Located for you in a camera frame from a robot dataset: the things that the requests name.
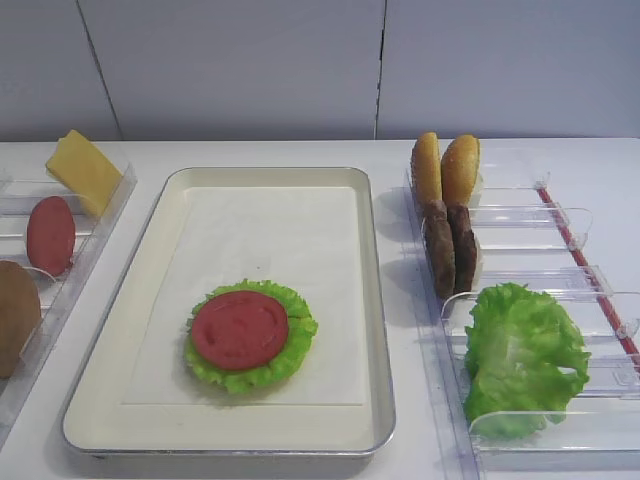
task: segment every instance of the clear plastic container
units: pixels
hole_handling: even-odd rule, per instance
[[[10,165],[17,165],[21,160],[17,149],[3,159],[7,160],[8,167],[0,171],[0,259],[16,262],[29,271],[38,288],[42,309],[41,322],[24,345],[17,368],[10,378],[0,380],[0,448],[136,184],[133,167],[121,148],[116,144],[101,146],[123,177],[103,215],[94,218],[82,209],[78,195],[48,176],[45,163],[53,148],[43,152],[41,160],[33,162],[41,168],[38,166],[37,173],[31,173],[27,179],[21,178],[20,168],[9,171]],[[26,228],[31,211],[38,202],[53,195],[67,202],[76,225],[73,266],[55,278],[33,268],[26,254]]]
[[[520,178],[517,172],[507,175],[516,188],[481,192],[479,207],[470,209],[481,270],[473,291],[446,302],[433,289],[420,208],[410,176],[405,177],[414,237],[405,252],[419,265],[425,287],[425,304],[414,306],[447,478],[488,478],[494,470],[640,466],[640,293],[613,292],[600,269],[587,264],[581,249],[588,240],[590,212],[554,203],[546,190],[548,175],[536,180],[531,171],[521,168]],[[485,186],[500,184],[491,170],[481,167],[481,173]],[[566,412],[495,412],[469,424],[463,411],[470,388],[464,327],[473,324],[470,311],[478,293],[507,282],[545,291],[565,308],[591,353],[590,380]],[[486,435],[505,422],[541,419],[545,428],[520,440]]]

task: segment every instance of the green lettuce leaf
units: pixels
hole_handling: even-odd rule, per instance
[[[590,353],[580,330],[556,300],[513,283],[485,288],[466,327],[465,367],[471,389],[464,402],[469,422],[493,412],[565,412],[589,381]],[[473,433],[522,438],[558,423],[554,415],[481,418]]]
[[[289,335],[284,347],[267,365],[242,371],[227,371],[210,364],[196,350],[191,340],[191,325],[200,309],[213,297],[223,293],[251,290],[277,300],[287,312]],[[229,393],[246,393],[256,387],[265,387],[290,377],[298,371],[311,341],[318,331],[318,324],[311,316],[307,302],[295,290],[270,280],[253,282],[247,279],[231,286],[219,287],[206,295],[206,299],[193,307],[187,321],[189,334],[185,341],[184,358],[191,371],[201,381],[217,383]]]

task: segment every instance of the yellow cheese slice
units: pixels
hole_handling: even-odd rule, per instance
[[[109,159],[75,130],[58,140],[47,170],[76,193],[85,210],[96,217],[102,216],[122,178]]]

